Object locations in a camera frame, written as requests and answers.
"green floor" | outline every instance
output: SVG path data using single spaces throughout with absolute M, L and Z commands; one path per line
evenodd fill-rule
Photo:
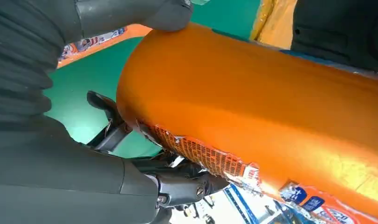
M 194 6 L 192 21 L 247 39 L 259 2 L 211 0 L 203 6 Z M 61 121 L 76 141 L 87 143 L 107 124 L 104 113 L 88 105 L 87 91 L 93 90 L 115 99 L 120 72 L 140 41 L 141 38 L 123 41 L 51 74 L 54 87 L 45 91 L 53 103 L 48 115 Z M 130 158 L 149 156 L 158 151 L 157 146 L 132 133 L 115 154 Z

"yellow object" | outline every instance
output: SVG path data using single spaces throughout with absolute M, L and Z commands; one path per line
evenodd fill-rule
M 143 39 L 117 104 L 137 130 L 160 125 L 255 164 L 275 198 L 296 182 L 378 219 L 376 78 L 190 24 Z
M 290 49 L 296 3 L 297 0 L 263 0 L 250 39 Z

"screw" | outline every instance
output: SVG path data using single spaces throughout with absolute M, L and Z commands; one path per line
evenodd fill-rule
M 203 185 L 199 185 L 197 187 L 197 191 L 196 191 L 196 195 L 198 198 L 203 198 L 204 197 L 204 193 L 205 193 L 205 189 L 204 189 L 204 186 Z
M 167 202 L 167 197 L 165 197 L 165 196 L 159 196 L 157 198 L 157 203 L 159 203 L 159 204 L 164 204 L 166 202 Z

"sticker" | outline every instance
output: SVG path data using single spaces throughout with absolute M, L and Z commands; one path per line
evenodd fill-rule
M 246 190 L 261 193 L 259 169 L 256 164 L 247 165 L 233 154 L 224 153 L 195 138 L 174 135 L 158 125 L 148 127 L 165 149 L 176 152 L 201 165 L 210 173 L 225 177 Z
M 302 206 L 306 211 L 311 212 L 315 209 L 321 207 L 324 204 L 324 200 L 318 196 L 312 196 L 308 201 Z
M 91 55 L 120 41 L 144 36 L 150 31 L 151 28 L 139 24 L 133 24 L 113 30 L 106 34 L 85 38 L 75 43 L 68 44 L 64 47 L 64 50 L 59 57 L 58 67 L 62 67 L 85 56 Z
M 281 190 L 281 198 L 286 202 L 294 202 L 300 204 L 307 197 L 307 192 L 295 184 L 290 184 L 285 189 Z
M 315 214 L 321 216 L 322 218 L 331 221 L 336 224 L 358 224 L 353 218 L 349 215 L 332 208 L 318 208 L 314 211 Z

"printed label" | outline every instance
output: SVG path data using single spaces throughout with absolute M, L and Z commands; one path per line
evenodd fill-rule
M 160 126 L 149 128 L 165 149 L 178 153 L 206 168 L 210 173 L 223 176 L 244 189 L 261 193 L 259 169 L 256 168 L 256 164 L 244 164 L 233 154 L 224 153 L 191 137 L 174 135 Z
M 353 218 L 347 214 L 332 208 L 320 207 L 314 211 L 315 214 L 336 224 L 358 224 Z
M 321 207 L 324 204 L 324 200 L 318 196 L 312 196 L 303 206 L 302 208 L 308 212 L 312 212 L 315 209 Z
M 103 34 L 103 35 L 98 35 L 98 36 L 94 36 L 94 37 L 91 37 L 91 38 L 86 38 L 86 39 L 83 39 L 81 41 L 76 42 L 75 46 L 76 46 L 76 48 L 79 52 L 86 51 L 91 46 L 101 44 L 105 41 L 108 41 L 108 40 L 110 40 L 114 37 L 117 37 L 117 36 L 123 34 L 124 31 L 125 31 L 124 28 L 120 28 L 120 29 L 114 30 L 112 32 Z
M 287 186 L 280 192 L 281 198 L 286 202 L 294 202 L 300 204 L 307 197 L 307 192 L 301 187 L 297 187 L 294 184 Z

